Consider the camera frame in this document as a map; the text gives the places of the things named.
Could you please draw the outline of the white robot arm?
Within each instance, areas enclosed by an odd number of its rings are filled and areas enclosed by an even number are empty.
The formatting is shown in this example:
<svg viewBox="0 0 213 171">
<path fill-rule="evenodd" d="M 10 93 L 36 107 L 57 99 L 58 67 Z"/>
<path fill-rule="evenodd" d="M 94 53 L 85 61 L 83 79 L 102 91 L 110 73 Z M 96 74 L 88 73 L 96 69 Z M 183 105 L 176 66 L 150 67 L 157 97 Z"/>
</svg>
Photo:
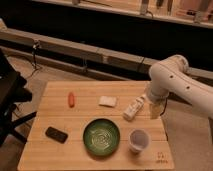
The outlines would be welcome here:
<svg viewBox="0 0 213 171">
<path fill-rule="evenodd" d="M 188 68 L 189 63 L 182 55 L 155 62 L 149 68 L 151 80 L 146 88 L 146 97 L 156 104 L 172 92 L 213 119 L 213 87 L 187 76 Z"/>
</svg>

